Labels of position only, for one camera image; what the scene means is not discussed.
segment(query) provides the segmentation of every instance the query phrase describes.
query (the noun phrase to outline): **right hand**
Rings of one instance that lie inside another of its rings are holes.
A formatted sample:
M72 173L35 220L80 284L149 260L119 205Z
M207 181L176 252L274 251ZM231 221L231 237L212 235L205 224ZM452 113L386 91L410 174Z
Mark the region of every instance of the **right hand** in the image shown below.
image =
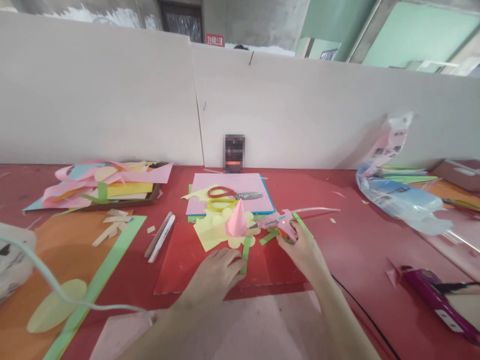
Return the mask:
M309 282L312 282L313 278L319 274L329 274L324 256L313 236L306 232L298 222L292 223L292 226L298 234L298 241L291 245L277 236L278 245L285 250Z

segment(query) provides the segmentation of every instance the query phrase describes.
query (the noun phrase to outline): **red sign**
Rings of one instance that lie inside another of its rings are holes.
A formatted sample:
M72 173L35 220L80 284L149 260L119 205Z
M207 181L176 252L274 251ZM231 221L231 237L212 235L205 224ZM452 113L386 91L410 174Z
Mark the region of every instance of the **red sign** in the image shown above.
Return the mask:
M224 37L222 35L207 34L206 43L208 45L225 47Z

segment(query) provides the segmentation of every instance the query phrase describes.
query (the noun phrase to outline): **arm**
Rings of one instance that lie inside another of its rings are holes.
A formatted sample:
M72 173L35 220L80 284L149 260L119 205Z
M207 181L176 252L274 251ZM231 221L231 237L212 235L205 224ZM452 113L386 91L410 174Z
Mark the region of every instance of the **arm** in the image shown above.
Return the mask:
M175 359L185 338L245 275L238 250L215 250L200 264L185 291L167 312L119 358Z
M317 242L300 224L294 223L293 226L298 233L297 243L290 245L277 236L278 244L291 257L315 291L330 336L333 358L380 359L342 291L330 275Z

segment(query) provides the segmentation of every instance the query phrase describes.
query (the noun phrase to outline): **yellow scissors handle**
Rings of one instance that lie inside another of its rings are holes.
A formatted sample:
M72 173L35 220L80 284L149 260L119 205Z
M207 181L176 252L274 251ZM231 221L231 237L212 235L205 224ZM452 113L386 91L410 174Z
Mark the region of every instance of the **yellow scissors handle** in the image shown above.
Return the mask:
M209 210L215 211L217 213L222 212L226 208L233 208L239 201L237 199L210 199L206 203L206 206ZM215 207L213 203L230 203L228 206L224 207Z

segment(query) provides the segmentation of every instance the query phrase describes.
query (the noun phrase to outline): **green wall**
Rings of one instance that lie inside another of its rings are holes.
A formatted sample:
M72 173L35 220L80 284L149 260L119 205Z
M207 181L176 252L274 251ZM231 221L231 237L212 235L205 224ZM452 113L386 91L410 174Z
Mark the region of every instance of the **green wall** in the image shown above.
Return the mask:
M410 61L447 62L479 25L479 16L399 2L363 64L405 68Z
M336 61L345 61L375 0L310 0L301 38L341 43Z

